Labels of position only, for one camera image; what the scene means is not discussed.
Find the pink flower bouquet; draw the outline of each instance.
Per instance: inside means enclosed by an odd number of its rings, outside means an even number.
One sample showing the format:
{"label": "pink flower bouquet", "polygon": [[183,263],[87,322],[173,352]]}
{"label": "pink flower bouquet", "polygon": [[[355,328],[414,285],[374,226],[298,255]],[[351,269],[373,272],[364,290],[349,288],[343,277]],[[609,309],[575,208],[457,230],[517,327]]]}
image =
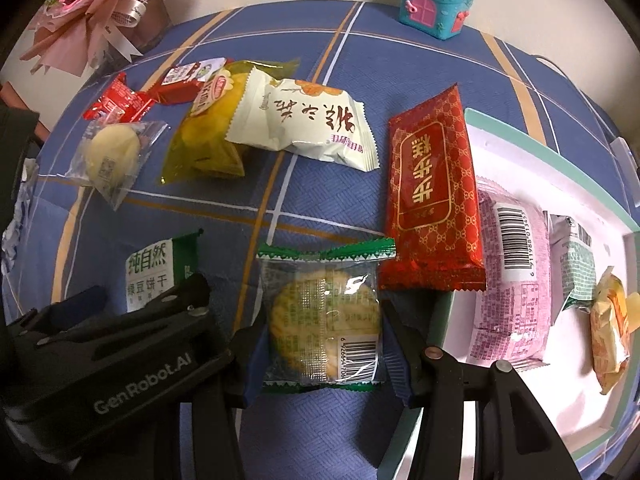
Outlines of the pink flower bouquet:
{"label": "pink flower bouquet", "polygon": [[32,73],[53,66],[80,76],[108,41],[130,60],[140,52],[120,30],[133,30],[152,1],[47,0],[30,23],[33,46],[20,59],[40,56]]}

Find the open box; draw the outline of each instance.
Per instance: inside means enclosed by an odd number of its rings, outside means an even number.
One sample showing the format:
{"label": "open box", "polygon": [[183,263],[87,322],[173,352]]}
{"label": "open box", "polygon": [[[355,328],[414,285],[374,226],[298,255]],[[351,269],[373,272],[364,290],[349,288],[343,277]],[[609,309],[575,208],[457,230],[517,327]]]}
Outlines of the open box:
{"label": "open box", "polygon": [[[618,202],[579,168],[519,130],[470,108],[465,120],[476,176],[552,214],[572,216],[593,239],[596,275],[614,266],[626,294],[638,290],[640,226]],[[474,292],[443,294],[434,309],[430,341],[464,361],[475,306]],[[521,373],[580,470],[603,455],[634,402],[639,335],[632,336],[631,353],[627,373],[602,396],[592,367],[589,316],[571,309],[561,312],[551,327],[544,357],[548,366]],[[379,480],[407,478],[420,417],[420,409],[402,413],[378,469]],[[466,402],[460,479],[473,478],[475,425],[475,404]]]}

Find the red candy wrapper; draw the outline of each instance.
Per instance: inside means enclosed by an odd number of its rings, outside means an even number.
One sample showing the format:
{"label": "red candy wrapper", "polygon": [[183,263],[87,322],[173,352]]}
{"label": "red candy wrapper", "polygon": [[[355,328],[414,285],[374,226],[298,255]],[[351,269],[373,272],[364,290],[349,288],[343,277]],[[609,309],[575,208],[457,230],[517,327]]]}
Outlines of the red candy wrapper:
{"label": "red candy wrapper", "polygon": [[386,232],[398,259],[382,288],[485,290],[476,176],[458,86],[389,121]]}
{"label": "red candy wrapper", "polygon": [[187,65],[172,66],[149,89],[149,95],[163,105],[193,102],[200,89],[229,60],[206,59]]}
{"label": "red candy wrapper", "polygon": [[109,117],[108,123],[135,123],[155,104],[146,92],[134,92],[120,72],[98,100],[82,114],[88,121]]}

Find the pink wrapping paper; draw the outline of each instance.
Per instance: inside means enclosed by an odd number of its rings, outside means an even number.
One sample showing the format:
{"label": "pink wrapping paper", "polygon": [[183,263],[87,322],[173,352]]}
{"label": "pink wrapping paper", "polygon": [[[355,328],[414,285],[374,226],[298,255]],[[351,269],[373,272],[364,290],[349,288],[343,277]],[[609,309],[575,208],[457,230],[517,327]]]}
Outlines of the pink wrapping paper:
{"label": "pink wrapping paper", "polygon": [[21,60],[40,56],[34,67],[55,67],[80,76],[89,60],[100,48],[104,26],[119,0],[76,0],[63,6],[56,4],[49,11],[41,10],[31,20],[36,29],[33,46]]}

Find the table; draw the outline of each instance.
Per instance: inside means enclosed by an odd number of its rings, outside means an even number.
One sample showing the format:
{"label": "table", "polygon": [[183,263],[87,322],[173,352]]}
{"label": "table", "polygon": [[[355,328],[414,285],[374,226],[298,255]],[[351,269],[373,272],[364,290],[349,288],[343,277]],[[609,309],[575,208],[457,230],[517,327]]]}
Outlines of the table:
{"label": "table", "polygon": [[[254,254],[262,241],[315,250],[382,234],[386,122],[456,82],[465,107],[560,153],[640,221],[609,150],[606,128],[567,79],[475,29],[465,27],[443,42],[401,25],[397,13],[395,7],[339,0],[226,10],[172,28],[160,45],[126,69],[129,86],[140,89],[175,63],[299,57],[296,78],[345,89],[365,103],[382,167],[370,173],[255,150],[242,179],[160,186],[169,133],[158,140],[134,189],[113,212],[96,192],[60,176],[86,127],[82,112],[110,79],[81,89],[40,153],[30,218],[15,267],[3,283],[8,318],[91,285],[105,286],[110,309],[124,312],[126,257],[157,240],[203,228],[200,269],[214,290],[212,310],[230,335],[251,322],[260,303]],[[592,105],[615,133],[606,114]],[[147,118],[175,128],[188,107],[157,105]],[[415,323],[426,330],[429,313],[415,309],[420,299],[404,294],[398,301],[413,306]],[[367,394],[263,395],[242,416],[247,476],[375,478],[400,412],[388,386]]]}

